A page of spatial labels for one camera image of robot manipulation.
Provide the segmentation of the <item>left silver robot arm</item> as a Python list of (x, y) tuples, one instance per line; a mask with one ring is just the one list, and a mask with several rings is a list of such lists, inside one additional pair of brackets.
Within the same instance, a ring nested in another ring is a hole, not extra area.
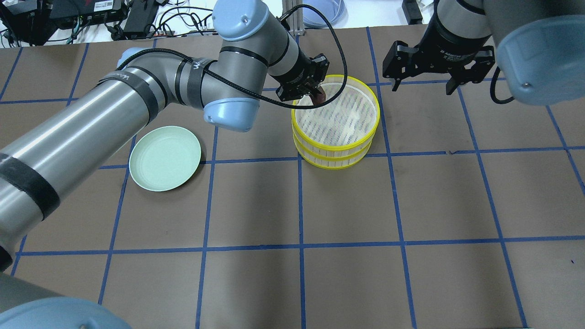
[(16, 247), (79, 185), (169, 104), (203, 112), (216, 127), (250, 131), (261, 101), (290, 109), (310, 95), (328, 104), (319, 85), (329, 62), (307, 57), (286, 20), (261, 0), (218, 0), (218, 59), (193, 58), (166, 48), (128, 50), (118, 67), (86, 95), (1, 150), (1, 327), (4, 329), (127, 329), (103, 306), (11, 277)]

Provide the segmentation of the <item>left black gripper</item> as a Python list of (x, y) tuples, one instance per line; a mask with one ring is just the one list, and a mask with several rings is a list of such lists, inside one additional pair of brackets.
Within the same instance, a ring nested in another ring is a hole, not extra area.
[(286, 73), (276, 75), (280, 84), (276, 94), (280, 101), (300, 100), (305, 95), (317, 91), (327, 75), (330, 61), (320, 53), (315, 58), (299, 54), (297, 60)]

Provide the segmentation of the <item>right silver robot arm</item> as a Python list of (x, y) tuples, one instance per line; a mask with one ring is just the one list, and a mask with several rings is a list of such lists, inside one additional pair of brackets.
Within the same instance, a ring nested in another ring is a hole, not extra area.
[(551, 106), (584, 96), (584, 31), (582, 0), (436, 0), (420, 43), (395, 41), (382, 75), (396, 91), (410, 77), (449, 74), (450, 95), (493, 69), (493, 102)]

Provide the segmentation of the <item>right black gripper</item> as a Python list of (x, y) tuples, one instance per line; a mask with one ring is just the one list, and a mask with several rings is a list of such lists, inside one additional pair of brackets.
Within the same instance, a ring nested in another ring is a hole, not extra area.
[(441, 48), (423, 49), (395, 41), (383, 60), (382, 76), (392, 81), (396, 92), (404, 79), (424, 73), (450, 74), (446, 95), (465, 83), (480, 83), (495, 64), (495, 48), (482, 46), (471, 54), (453, 54)]

